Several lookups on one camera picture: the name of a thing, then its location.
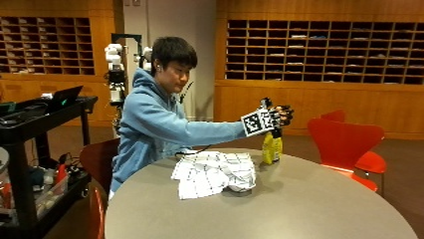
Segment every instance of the white cloth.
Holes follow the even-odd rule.
[[[179,198],[199,198],[229,187],[243,192],[254,188],[255,172],[248,153],[203,151],[185,155],[171,179],[179,180]]]

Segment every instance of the nose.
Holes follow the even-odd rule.
[[[190,76],[189,76],[187,73],[182,73],[182,75],[181,75],[181,81],[186,83],[186,82],[189,81],[189,77],[190,77]]]

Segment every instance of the red chair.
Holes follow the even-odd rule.
[[[318,146],[320,164],[376,191],[375,182],[353,174],[353,169],[360,156],[381,141],[383,128],[377,125],[311,119],[307,129]]]
[[[84,146],[80,152],[80,162],[92,177],[102,185],[109,194],[112,183],[112,161],[118,155],[120,138],[92,143]]]
[[[344,122],[344,110],[336,110],[320,116],[322,119]],[[373,151],[367,151],[359,158],[355,167],[364,171],[365,177],[369,178],[369,172],[380,174],[381,176],[381,196],[384,197],[384,173],[387,163],[384,158]]]
[[[105,238],[105,206],[101,191],[90,185],[90,227],[89,239]]]

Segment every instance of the wooden shelving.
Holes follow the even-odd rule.
[[[225,78],[423,85],[424,23],[227,20]]]
[[[0,17],[0,74],[94,75],[89,18]]]

